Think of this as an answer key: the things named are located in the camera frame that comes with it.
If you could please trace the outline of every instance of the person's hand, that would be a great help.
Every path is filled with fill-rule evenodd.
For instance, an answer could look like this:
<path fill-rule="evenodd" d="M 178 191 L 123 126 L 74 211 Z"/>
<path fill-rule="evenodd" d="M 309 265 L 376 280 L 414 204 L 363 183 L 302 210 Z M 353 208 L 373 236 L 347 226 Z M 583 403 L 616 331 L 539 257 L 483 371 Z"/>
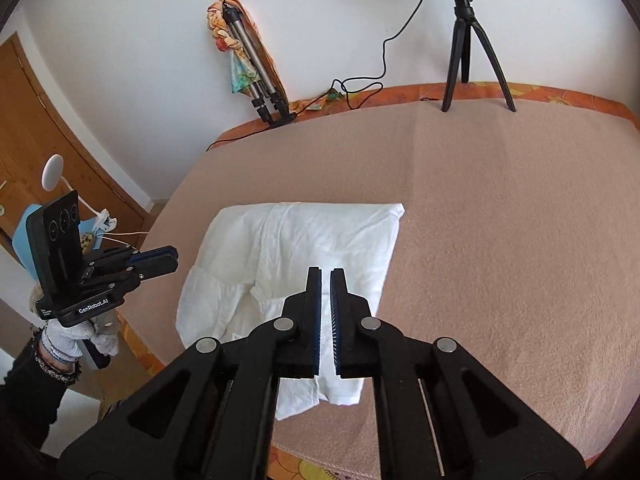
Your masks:
<path fill-rule="evenodd" d="M 89 321 L 65 328 L 57 319 L 48 321 L 42 330 L 40 354 L 57 370 L 71 373 L 82 355 L 78 342 L 83 339 L 89 339 L 101 354 L 111 356 L 118 354 L 117 335 L 96 334 L 94 326 Z"/>

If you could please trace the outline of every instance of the tripod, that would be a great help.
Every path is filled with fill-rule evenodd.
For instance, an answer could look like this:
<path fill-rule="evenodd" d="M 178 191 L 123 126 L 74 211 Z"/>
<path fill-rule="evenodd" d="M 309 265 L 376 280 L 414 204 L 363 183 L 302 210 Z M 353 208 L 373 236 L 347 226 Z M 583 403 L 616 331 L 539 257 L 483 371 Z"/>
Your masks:
<path fill-rule="evenodd" d="M 462 82 L 469 82 L 469 67 L 471 62 L 471 29 L 473 28 L 478 35 L 478 39 L 484 48 L 484 51 L 491 62 L 491 66 L 494 67 L 495 75 L 502 88 L 502 93 L 507 101 L 507 107 L 512 112 L 516 111 L 507 80 L 504 78 L 504 73 L 500 68 L 498 57 L 495 55 L 494 48 L 489 42 L 484 28 L 481 27 L 478 20 L 476 20 L 476 14 L 471 7 L 473 0 L 455 0 L 456 2 L 456 25 L 453 29 L 453 43 L 451 45 L 451 59 L 449 61 L 449 75 L 447 76 L 447 87 L 444 92 L 444 99 L 442 100 L 442 111 L 446 112 L 451 106 L 451 100 L 453 99 L 453 91 L 456 87 L 456 79 L 458 78 L 458 67 L 460 66 L 460 60 L 462 59 Z"/>

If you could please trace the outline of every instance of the white glove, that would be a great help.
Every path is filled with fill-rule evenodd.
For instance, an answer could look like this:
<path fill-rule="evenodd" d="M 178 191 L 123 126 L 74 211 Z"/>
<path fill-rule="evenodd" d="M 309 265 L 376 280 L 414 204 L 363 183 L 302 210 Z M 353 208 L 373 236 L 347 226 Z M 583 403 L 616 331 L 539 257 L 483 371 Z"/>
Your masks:
<path fill-rule="evenodd" d="M 44 327 L 40 338 L 44 348 L 63 363 L 78 361 L 82 355 L 78 342 L 83 339 L 89 339 L 101 354 L 111 356 L 118 354 L 118 336 L 96 334 L 94 326 L 89 321 L 65 328 L 57 319 L 51 319 Z"/>

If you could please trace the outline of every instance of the white cloth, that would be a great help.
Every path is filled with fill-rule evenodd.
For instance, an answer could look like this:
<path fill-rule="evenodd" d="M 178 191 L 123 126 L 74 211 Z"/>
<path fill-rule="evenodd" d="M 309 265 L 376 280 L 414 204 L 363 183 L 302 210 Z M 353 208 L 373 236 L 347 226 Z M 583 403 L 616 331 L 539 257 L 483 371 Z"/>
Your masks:
<path fill-rule="evenodd" d="M 185 348 L 199 338 L 221 342 L 249 335 L 282 314 L 287 296 L 305 290 L 309 267 L 322 269 L 320 375 L 280 381 L 276 418 L 304 412 L 320 400 L 357 404 L 362 379 L 336 376 L 330 280 L 343 268 L 349 292 L 378 310 L 401 204 L 277 203 L 221 210 L 209 226 L 182 288 L 175 327 Z"/>

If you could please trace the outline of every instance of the camera lens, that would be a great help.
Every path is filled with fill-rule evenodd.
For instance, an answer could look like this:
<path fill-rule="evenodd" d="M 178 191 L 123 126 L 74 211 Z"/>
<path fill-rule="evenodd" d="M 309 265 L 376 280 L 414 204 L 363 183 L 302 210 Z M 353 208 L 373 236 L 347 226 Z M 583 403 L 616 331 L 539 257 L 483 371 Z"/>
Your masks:
<path fill-rule="evenodd" d="M 71 206 L 71 221 L 75 224 L 78 221 L 78 206 L 73 204 Z"/>
<path fill-rule="evenodd" d="M 66 230 L 69 229 L 70 220 L 69 220 L 69 211 L 63 209 L 60 212 L 60 230 L 63 233 L 66 233 Z"/>
<path fill-rule="evenodd" d="M 59 233 L 58 223 L 55 220 L 52 220 L 49 224 L 49 238 L 51 238 L 51 241 L 55 242 Z"/>

